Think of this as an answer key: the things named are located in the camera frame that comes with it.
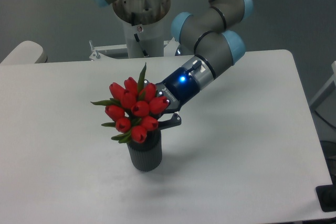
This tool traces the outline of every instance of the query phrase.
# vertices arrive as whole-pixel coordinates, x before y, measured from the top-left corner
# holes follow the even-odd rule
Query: red tulip
[[[150,102],[155,97],[156,94],[155,84],[149,83],[143,90],[141,90],[139,95],[141,95],[144,91],[146,92],[144,100],[146,102]]]
[[[120,102],[121,106],[123,106],[125,109],[131,109],[132,106],[137,102],[137,97],[131,91],[126,89]]]
[[[125,116],[125,110],[115,106],[115,105],[111,105],[111,106],[106,106],[105,107],[105,113],[112,118],[112,120],[114,120],[115,122],[119,119],[119,118],[123,118]]]
[[[135,126],[132,128],[131,137],[134,141],[142,144],[146,140],[147,130],[140,125]]]
[[[116,126],[115,128],[117,129],[117,131],[126,133],[131,128],[131,121],[125,117],[119,118],[115,126]]]
[[[151,116],[145,116],[140,125],[148,131],[154,131],[158,128],[159,122]]]
[[[155,115],[162,113],[168,105],[167,97],[155,97],[149,103],[150,111]]]
[[[149,105],[144,101],[136,102],[131,109],[133,115],[143,118],[149,114]]]
[[[120,101],[124,94],[125,89],[119,84],[114,82],[110,85],[110,91],[113,97]]]
[[[135,94],[135,96],[138,95],[138,84],[132,77],[129,77],[127,80],[125,80],[124,85],[125,88]]]

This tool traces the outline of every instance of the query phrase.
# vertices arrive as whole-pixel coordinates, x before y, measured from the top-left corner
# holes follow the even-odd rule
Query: white table
[[[104,108],[109,84],[159,82],[189,57],[0,66],[1,223],[270,223],[334,217],[331,184],[290,52],[248,52],[163,131],[136,170]]]

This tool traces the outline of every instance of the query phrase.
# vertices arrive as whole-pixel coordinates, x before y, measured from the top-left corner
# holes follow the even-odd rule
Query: gray vase
[[[127,144],[134,167],[149,172],[158,167],[162,160],[161,131],[147,133],[147,139],[139,144],[131,141]]]

